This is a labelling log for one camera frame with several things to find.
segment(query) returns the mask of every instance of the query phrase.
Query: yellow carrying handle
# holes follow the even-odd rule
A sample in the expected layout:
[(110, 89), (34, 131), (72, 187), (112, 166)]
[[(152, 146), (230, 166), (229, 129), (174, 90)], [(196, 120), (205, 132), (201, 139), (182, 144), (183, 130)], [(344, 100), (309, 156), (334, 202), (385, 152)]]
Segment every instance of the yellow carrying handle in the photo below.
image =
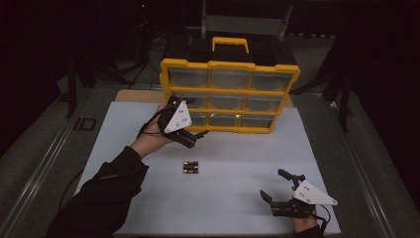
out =
[(213, 45), (212, 45), (212, 51), (213, 52), (214, 52), (214, 49), (216, 47), (216, 44), (244, 46), (245, 47), (245, 52), (247, 52), (247, 54), (250, 52), (250, 50), (248, 49), (247, 40), (243, 39), (243, 38), (214, 37), (213, 38)]

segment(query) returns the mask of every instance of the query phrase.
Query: white table surface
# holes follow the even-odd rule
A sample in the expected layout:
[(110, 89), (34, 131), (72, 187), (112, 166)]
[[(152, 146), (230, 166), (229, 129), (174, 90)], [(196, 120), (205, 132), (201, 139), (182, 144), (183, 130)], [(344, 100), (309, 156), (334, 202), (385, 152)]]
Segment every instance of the white table surface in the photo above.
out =
[[(157, 107), (154, 103), (112, 102), (76, 192), (104, 162), (131, 145)], [(198, 162), (199, 174), (184, 174), (184, 161)], [(260, 189), (273, 200), (290, 199), (292, 182), (277, 175), (278, 169), (284, 169), (305, 175), (327, 191), (296, 108), (283, 109), (271, 134), (210, 132), (192, 149), (172, 143), (144, 162), (150, 169), (119, 234), (290, 234), (289, 219), (271, 215)], [(327, 208), (332, 218), (326, 234), (340, 233), (333, 208)], [(317, 210), (328, 218), (322, 207)]]

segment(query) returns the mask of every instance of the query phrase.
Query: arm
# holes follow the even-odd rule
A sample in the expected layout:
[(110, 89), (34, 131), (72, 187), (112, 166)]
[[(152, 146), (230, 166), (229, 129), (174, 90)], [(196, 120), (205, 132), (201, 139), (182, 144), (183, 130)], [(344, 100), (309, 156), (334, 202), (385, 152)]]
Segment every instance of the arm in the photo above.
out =
[[(157, 120), (147, 132), (159, 131)], [(112, 237), (123, 226), (132, 197), (141, 191), (149, 168), (142, 159), (170, 142), (160, 134), (142, 134), (111, 163), (104, 163), (54, 218), (47, 237)]]
[(293, 224), (293, 237), (295, 238), (323, 238), (317, 219), (313, 216), (307, 218), (290, 218)]

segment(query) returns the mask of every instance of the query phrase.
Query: black sleeve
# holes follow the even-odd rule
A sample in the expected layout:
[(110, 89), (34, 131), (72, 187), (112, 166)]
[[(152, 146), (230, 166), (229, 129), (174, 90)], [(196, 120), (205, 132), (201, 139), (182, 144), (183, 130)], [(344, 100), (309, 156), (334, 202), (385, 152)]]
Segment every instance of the black sleeve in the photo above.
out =
[(306, 229), (301, 232), (293, 232), (294, 238), (323, 238), (319, 225)]
[(141, 191), (148, 169), (132, 148), (124, 148), (59, 212), (47, 237), (112, 237), (126, 221), (131, 199)]

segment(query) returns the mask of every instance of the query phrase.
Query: plastic drawer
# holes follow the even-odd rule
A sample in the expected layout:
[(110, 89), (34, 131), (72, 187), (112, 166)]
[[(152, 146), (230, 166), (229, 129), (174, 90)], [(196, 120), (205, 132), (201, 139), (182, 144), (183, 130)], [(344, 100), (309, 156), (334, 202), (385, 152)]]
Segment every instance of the plastic drawer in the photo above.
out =
[(172, 86), (207, 87), (207, 69), (170, 67), (167, 70)]
[(245, 101), (245, 110), (275, 112), (281, 100), (281, 96), (248, 95)]
[(206, 114), (205, 113), (189, 113), (191, 116), (192, 126), (205, 126)]
[(274, 116), (243, 115), (241, 117), (241, 126), (242, 127), (269, 128), (273, 120), (274, 120)]
[(245, 70), (213, 69), (211, 87), (244, 89), (247, 87), (250, 73)]
[(278, 72), (254, 72), (251, 89), (264, 91), (285, 90), (292, 74)]
[(236, 127), (240, 115), (235, 114), (210, 114), (209, 126)]
[(244, 103), (245, 95), (241, 94), (210, 94), (210, 107), (213, 109), (240, 110)]
[(194, 98), (195, 100), (193, 102), (188, 103), (188, 108), (206, 108), (207, 106), (207, 93), (177, 91), (173, 91), (172, 93), (180, 98)]

